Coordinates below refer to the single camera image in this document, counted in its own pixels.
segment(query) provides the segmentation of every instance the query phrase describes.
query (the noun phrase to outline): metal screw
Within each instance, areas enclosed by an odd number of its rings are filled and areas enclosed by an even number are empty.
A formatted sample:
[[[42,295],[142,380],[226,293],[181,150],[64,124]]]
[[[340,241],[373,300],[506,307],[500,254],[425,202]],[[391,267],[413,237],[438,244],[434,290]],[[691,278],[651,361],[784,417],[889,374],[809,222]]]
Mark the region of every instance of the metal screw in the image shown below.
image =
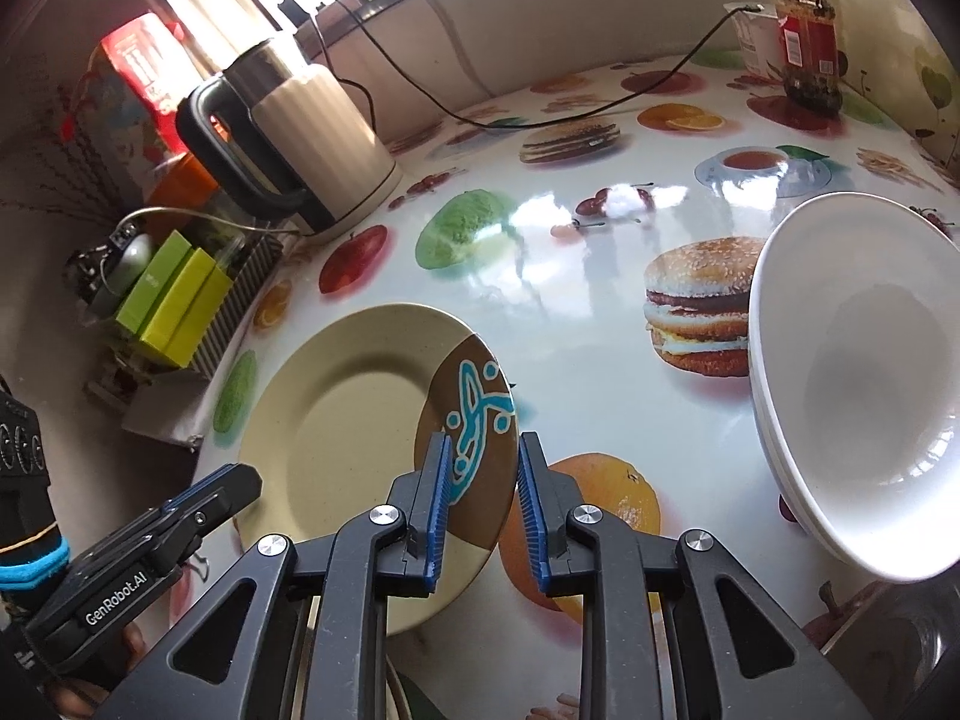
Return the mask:
[[[596,525],[603,519],[603,511],[599,506],[594,506],[592,503],[584,503],[582,506],[573,509],[573,518],[577,522],[583,522],[584,525]]]
[[[261,555],[265,555],[266,557],[280,555],[280,553],[286,548],[287,539],[283,536],[280,536],[278,533],[271,533],[270,536],[263,536],[263,538],[256,543],[257,552],[260,552]]]
[[[707,552],[713,546],[713,536],[707,531],[688,531],[683,540],[694,552]]]
[[[370,522],[374,525],[392,525],[397,519],[400,519],[400,510],[389,503],[370,509]]]

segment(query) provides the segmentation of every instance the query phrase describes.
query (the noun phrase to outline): white round object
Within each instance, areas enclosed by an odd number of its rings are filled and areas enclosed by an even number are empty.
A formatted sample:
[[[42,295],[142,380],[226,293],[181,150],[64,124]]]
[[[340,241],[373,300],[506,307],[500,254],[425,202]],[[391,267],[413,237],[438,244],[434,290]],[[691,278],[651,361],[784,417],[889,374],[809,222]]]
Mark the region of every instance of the white round object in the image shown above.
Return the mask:
[[[805,202],[752,284],[757,427],[784,499],[889,581],[960,560],[960,252],[870,194]]]

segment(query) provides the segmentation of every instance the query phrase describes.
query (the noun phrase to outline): beige plate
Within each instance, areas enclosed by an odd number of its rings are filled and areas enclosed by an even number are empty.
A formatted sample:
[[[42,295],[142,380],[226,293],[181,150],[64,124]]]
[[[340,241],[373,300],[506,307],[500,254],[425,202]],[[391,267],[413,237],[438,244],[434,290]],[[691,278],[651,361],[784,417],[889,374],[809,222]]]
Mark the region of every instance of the beige plate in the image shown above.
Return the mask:
[[[238,518],[244,548],[266,533],[335,533],[387,500],[430,434],[453,438],[443,572],[426,599],[390,600],[387,633],[438,613],[491,555],[517,478],[517,420],[499,365],[467,325],[409,303],[339,319],[304,343],[253,409],[240,461],[263,477]]]

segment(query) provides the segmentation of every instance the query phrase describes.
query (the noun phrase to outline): black cable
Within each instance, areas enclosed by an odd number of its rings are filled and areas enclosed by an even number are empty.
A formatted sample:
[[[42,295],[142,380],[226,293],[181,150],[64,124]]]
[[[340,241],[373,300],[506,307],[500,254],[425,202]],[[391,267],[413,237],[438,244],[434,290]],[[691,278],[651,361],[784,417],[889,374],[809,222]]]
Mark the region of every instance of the black cable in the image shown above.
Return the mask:
[[[447,114],[450,117],[453,117],[453,119],[456,119],[456,121],[462,122],[463,124],[472,124],[474,127],[481,127],[483,129],[539,129],[540,127],[550,127],[552,124],[563,124],[564,122],[579,122],[579,121],[582,121],[582,119],[589,119],[592,116],[596,116],[598,113],[603,113],[604,111],[608,111],[611,108],[615,108],[617,105],[621,105],[622,103],[627,103],[627,101],[629,100],[635,100],[636,98],[640,97],[640,95],[645,95],[646,93],[656,89],[656,87],[658,87],[659,85],[666,83],[667,81],[672,79],[672,77],[675,76],[675,74],[677,74],[678,71],[680,71],[680,68],[683,67],[683,65],[685,65],[686,63],[688,63],[690,59],[693,58],[693,55],[695,55],[696,52],[699,52],[699,50],[701,50],[702,47],[704,47],[704,44],[707,41],[709,41],[710,38],[713,37],[714,33],[716,33],[717,30],[721,28],[729,18],[736,15],[737,13],[760,13],[760,11],[762,10],[762,8],[759,5],[751,4],[751,5],[743,5],[741,7],[734,8],[731,11],[728,11],[726,15],[724,15],[723,18],[721,18],[715,25],[713,25],[712,29],[709,30],[709,32],[701,38],[700,42],[697,43],[697,45],[694,46],[683,57],[683,59],[681,59],[673,67],[672,70],[668,71],[667,74],[663,76],[661,79],[655,81],[654,83],[650,84],[647,87],[644,87],[639,92],[634,92],[630,95],[626,95],[625,97],[622,97],[619,100],[613,100],[612,103],[601,105],[599,108],[594,108],[593,110],[590,110],[590,111],[584,111],[584,113],[573,114],[571,116],[562,116],[562,117],[559,117],[558,119],[549,119],[546,122],[528,122],[528,124],[496,124],[496,123],[484,124],[483,122],[474,122],[473,119],[468,119],[467,117],[461,116],[460,114],[455,113],[454,111],[451,111],[443,103],[441,103],[440,100],[437,100],[437,98],[435,98],[434,95],[431,95],[429,92],[426,91],[426,89],[424,89],[424,87],[416,83],[414,79],[411,79],[411,77],[408,76],[406,71],[400,65],[397,65],[397,62],[395,62],[394,59],[387,53],[387,50],[384,49],[384,47],[377,42],[376,37],[373,37],[373,35],[371,35],[370,30],[368,30],[366,25],[364,25],[363,20],[361,20],[359,16],[357,16],[352,10],[350,10],[341,1],[337,0],[336,2],[339,6],[342,7],[342,9],[347,11],[347,15],[349,15],[349,17],[354,20],[354,22],[360,28],[360,30],[367,36],[367,39],[371,43],[373,43],[373,47],[376,50],[378,50],[378,52],[382,53],[383,58],[390,63],[390,66],[392,67],[392,69],[396,70],[400,74],[403,80],[405,80],[407,83],[413,86],[417,91],[419,91],[419,93],[421,93],[421,95],[424,95],[426,98],[428,98],[431,101],[431,103],[433,103],[438,108],[440,108],[440,110],[442,110],[443,113]]]
[[[357,81],[351,81],[349,79],[341,79],[337,71],[333,69],[333,60],[330,59],[330,51],[326,47],[326,41],[323,40],[323,33],[320,32],[320,25],[317,23],[317,19],[313,18],[313,28],[317,30],[317,37],[320,39],[320,50],[323,51],[323,61],[326,62],[326,69],[330,71],[330,74],[340,81],[340,83],[346,86],[352,86],[354,89],[359,89],[363,92],[364,97],[367,98],[367,105],[370,108],[370,129],[373,130],[373,134],[376,135],[376,108],[373,107],[373,95],[370,93],[370,90],[361,83]]]

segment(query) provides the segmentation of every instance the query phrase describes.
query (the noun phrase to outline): electric kettle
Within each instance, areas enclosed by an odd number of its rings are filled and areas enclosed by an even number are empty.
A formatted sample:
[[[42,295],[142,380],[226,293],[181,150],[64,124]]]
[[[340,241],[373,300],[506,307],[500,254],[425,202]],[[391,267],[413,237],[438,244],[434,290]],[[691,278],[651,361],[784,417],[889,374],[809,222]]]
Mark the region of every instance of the electric kettle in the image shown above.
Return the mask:
[[[237,205],[260,220],[289,218],[320,240],[357,224],[400,183],[397,161],[337,79],[286,33],[184,98],[176,130]]]

